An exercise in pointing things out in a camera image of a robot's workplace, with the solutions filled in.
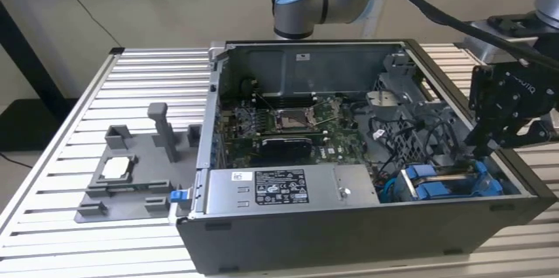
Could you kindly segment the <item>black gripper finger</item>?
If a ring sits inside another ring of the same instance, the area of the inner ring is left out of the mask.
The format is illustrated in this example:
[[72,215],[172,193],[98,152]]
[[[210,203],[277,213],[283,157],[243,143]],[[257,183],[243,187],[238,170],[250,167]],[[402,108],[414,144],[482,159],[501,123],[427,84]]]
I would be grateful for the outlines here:
[[477,148],[499,148],[499,144],[493,138],[494,113],[490,107],[495,101],[495,66],[477,65],[473,69],[470,85],[469,107],[474,112],[473,130],[465,139],[465,143]]
[[474,127],[474,156],[483,158],[499,148],[521,148],[550,142],[550,121],[514,118],[481,119]]

